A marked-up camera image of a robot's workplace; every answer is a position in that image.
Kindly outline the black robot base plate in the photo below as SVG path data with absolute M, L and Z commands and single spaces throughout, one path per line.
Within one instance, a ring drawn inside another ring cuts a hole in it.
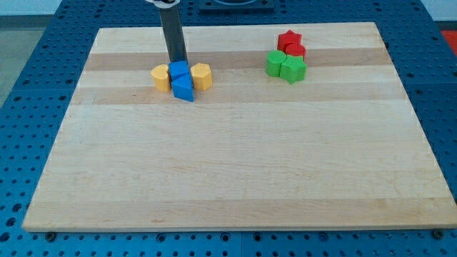
M 217 11 L 272 11 L 275 0 L 199 0 L 200 13 Z

